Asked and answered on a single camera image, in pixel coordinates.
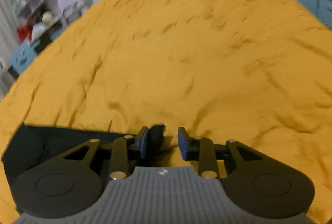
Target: curtain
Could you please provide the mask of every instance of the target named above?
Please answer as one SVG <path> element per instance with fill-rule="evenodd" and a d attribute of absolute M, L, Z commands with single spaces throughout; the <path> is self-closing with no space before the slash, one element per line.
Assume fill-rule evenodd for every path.
<path fill-rule="evenodd" d="M 12 77 L 2 68 L 4 64 L 9 63 L 9 57 L 19 46 L 17 26 L 18 22 L 10 0 L 0 0 L 0 100 L 13 83 Z"/>
<path fill-rule="evenodd" d="M 10 0 L 0 0 L 0 59 L 9 62 L 10 55 L 19 46 L 17 37 L 18 22 Z"/>

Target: gray ribbed rubber pad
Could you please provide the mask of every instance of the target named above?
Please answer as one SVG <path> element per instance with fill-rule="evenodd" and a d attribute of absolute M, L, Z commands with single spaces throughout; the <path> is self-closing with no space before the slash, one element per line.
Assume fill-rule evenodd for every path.
<path fill-rule="evenodd" d="M 132 176 L 110 181 L 87 210 L 62 219 L 23 214 L 15 224 L 313 224 L 305 215 L 271 220 L 253 216 L 227 197 L 221 183 L 192 167 L 137 167 Z"/>

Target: red object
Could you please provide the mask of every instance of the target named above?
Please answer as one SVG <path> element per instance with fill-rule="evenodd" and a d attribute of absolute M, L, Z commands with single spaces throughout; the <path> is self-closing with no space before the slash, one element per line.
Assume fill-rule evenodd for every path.
<path fill-rule="evenodd" d="M 26 25 L 19 27 L 17 29 L 17 34 L 19 36 L 20 42 L 24 42 L 24 40 L 29 39 L 31 41 L 32 36 L 32 28 L 34 27 L 33 23 L 27 23 Z"/>

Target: logo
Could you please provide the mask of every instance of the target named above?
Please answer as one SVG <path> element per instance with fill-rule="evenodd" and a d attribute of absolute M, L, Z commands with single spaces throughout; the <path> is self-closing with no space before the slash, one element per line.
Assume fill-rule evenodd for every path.
<path fill-rule="evenodd" d="M 167 174 L 169 174 L 169 171 L 166 170 L 166 169 L 162 169 L 162 170 L 159 171 L 159 174 L 160 174 L 161 176 L 166 176 Z"/>

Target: yellow bedspread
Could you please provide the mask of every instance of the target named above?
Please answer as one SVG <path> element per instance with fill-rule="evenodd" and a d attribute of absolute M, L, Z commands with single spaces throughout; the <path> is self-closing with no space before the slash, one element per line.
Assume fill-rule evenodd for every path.
<path fill-rule="evenodd" d="M 332 218 L 332 34 L 295 0 L 102 0 L 25 71 L 0 114 L 0 153 L 22 122 L 132 133 L 164 123 L 173 150 L 161 165 L 190 164 L 178 127 L 236 139 L 308 175 L 308 215 Z"/>

